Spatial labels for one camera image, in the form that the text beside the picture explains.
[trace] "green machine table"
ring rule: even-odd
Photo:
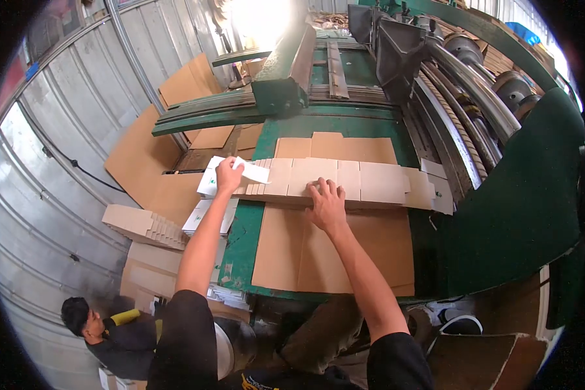
[[[341,49],[346,82],[349,85],[377,85],[374,61],[367,51]],[[326,60],[326,50],[314,51],[314,60]],[[314,66],[311,83],[327,84],[328,73],[324,66]],[[339,132],[344,137],[381,138],[392,140],[398,163],[406,167],[420,168],[412,140],[398,111],[388,107],[354,107],[345,104],[311,105],[287,119],[267,119],[260,135],[253,159],[272,158],[278,138],[312,137],[314,132]],[[311,292],[286,292],[251,285],[257,243],[265,204],[241,200],[236,209],[219,274],[219,284],[248,293],[279,296],[296,300],[320,301],[327,294]],[[429,223],[430,212],[409,210],[410,228],[414,250],[415,290],[417,296],[435,296],[435,269],[425,255],[432,246],[433,228]]]

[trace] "black t-shirt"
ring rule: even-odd
[[[151,362],[148,390],[172,389],[359,389],[328,370],[324,375],[297,370],[242,370],[217,381],[215,326],[206,299],[177,292],[163,315],[163,333]],[[367,363],[370,390],[432,389],[431,372],[412,336],[392,333],[370,347]]]

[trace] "corrugated metal wall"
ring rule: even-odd
[[[154,88],[197,54],[209,60],[222,54],[201,3],[150,0],[122,10]],[[56,148],[117,185],[103,163],[149,101],[108,18],[49,59],[0,126],[0,294],[52,386],[97,389],[97,360],[64,328],[60,308],[70,296],[84,296],[102,311],[109,306],[130,242],[101,216],[109,203],[137,205],[72,167]],[[214,71],[221,85],[230,82],[226,70]]]

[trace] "yellow sleeve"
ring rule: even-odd
[[[138,309],[132,309],[128,311],[124,311],[123,313],[116,314],[111,316],[110,319],[113,320],[115,325],[123,325],[133,321],[135,318],[139,317],[141,312]]]

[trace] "man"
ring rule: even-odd
[[[86,347],[110,372],[124,379],[147,380],[160,337],[162,321],[146,318],[138,309],[101,319],[85,298],[63,302],[61,319],[72,333],[85,339]]]
[[[344,375],[292,367],[242,370],[217,382],[215,330],[204,295],[225,208],[244,169],[242,165],[232,169],[233,163],[234,157],[228,157],[217,167],[217,194],[180,261],[176,292],[166,306],[163,333],[149,369],[148,389],[359,389]],[[425,357],[410,336],[390,287],[347,224],[344,189],[323,178],[319,185],[317,190],[308,184],[314,207],[306,214],[334,243],[366,319],[372,343],[367,362],[369,389],[432,388]]]

